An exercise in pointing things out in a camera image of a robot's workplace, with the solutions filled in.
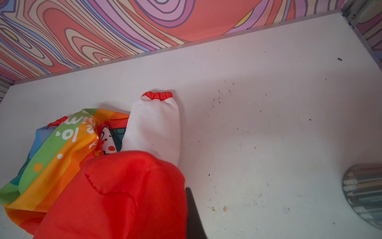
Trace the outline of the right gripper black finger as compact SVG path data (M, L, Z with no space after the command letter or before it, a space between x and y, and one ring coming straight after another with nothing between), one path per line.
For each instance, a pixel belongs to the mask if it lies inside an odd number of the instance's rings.
M207 239L191 188L189 187L186 188L186 196L188 206L186 238Z

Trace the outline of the rainbow red white kids jacket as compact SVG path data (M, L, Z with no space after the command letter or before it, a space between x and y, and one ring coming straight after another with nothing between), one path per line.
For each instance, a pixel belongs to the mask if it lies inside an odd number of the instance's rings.
M36 131L1 204L36 239L184 239L180 148L171 92L144 93L129 115L83 109Z

